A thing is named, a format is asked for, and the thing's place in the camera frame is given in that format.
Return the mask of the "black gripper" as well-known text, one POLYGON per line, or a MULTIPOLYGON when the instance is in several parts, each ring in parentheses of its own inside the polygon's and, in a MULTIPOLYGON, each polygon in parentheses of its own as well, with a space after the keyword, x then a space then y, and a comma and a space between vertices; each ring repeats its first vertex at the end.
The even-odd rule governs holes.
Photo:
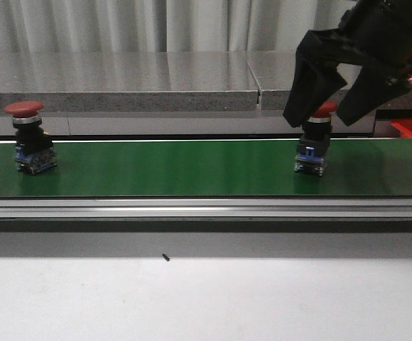
POLYGON ((337 71, 340 64, 362 67, 337 109, 346 126, 409 93, 412 1, 357 1, 337 29, 305 34, 296 49, 293 83, 283 111, 292 127, 301 126, 347 85, 337 71))

